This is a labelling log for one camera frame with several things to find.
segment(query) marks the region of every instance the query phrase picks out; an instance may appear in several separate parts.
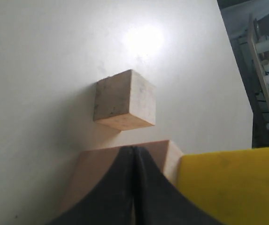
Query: yellow board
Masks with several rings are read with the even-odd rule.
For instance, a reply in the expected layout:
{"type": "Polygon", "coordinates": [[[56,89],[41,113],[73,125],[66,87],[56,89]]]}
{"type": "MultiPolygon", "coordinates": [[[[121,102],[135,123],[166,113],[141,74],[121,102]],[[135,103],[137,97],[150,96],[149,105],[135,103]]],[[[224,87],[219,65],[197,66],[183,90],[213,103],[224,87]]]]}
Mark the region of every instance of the yellow board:
{"type": "Polygon", "coordinates": [[[177,187],[227,225],[269,225],[269,148],[185,155],[177,187]]]}

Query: wooden block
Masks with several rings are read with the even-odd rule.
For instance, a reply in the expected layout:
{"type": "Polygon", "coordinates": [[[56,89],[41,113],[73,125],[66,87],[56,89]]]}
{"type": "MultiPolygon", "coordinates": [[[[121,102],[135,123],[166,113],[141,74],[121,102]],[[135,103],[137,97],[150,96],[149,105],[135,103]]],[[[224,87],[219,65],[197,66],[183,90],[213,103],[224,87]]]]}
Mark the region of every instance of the wooden block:
{"type": "MultiPolygon", "coordinates": [[[[149,150],[160,171],[174,185],[182,151],[171,141],[134,144],[149,150]]],[[[121,146],[108,149],[83,151],[79,157],[67,192],[60,206],[60,213],[79,202],[102,179],[121,146]]]]}
{"type": "Polygon", "coordinates": [[[93,120],[130,130],[155,125],[155,86],[134,70],[97,82],[93,120]]]}

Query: yellow object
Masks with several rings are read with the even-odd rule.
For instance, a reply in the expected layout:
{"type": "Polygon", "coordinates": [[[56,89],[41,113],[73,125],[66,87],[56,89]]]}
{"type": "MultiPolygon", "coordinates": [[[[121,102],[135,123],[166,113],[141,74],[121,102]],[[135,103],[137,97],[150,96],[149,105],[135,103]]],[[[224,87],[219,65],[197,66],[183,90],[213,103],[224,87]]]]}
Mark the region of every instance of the yellow object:
{"type": "Polygon", "coordinates": [[[185,155],[179,191],[227,225],[269,225],[269,148],[185,155]]]}

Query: wooden cube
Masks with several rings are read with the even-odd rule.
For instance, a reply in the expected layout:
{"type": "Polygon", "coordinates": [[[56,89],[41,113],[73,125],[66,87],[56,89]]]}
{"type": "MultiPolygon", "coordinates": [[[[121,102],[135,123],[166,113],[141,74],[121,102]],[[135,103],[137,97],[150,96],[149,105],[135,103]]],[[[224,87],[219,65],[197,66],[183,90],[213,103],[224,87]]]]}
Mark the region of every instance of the wooden cube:
{"type": "MultiPolygon", "coordinates": [[[[174,185],[182,151],[171,141],[134,144],[148,149],[155,163],[166,178],[174,185]]],[[[108,149],[83,151],[72,175],[60,213],[68,210],[88,194],[102,179],[112,165],[121,146],[108,149]]]]}
{"type": "Polygon", "coordinates": [[[134,70],[97,82],[93,120],[118,129],[155,125],[155,87],[134,70]]]}

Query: yellow sponge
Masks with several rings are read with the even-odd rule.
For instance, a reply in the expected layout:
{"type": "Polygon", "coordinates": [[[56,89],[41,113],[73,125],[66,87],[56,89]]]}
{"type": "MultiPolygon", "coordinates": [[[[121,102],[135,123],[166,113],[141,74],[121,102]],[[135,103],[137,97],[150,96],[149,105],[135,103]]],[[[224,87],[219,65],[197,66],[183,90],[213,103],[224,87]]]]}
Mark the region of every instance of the yellow sponge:
{"type": "Polygon", "coordinates": [[[269,225],[269,148],[185,155],[177,188],[227,225],[269,225]]]}

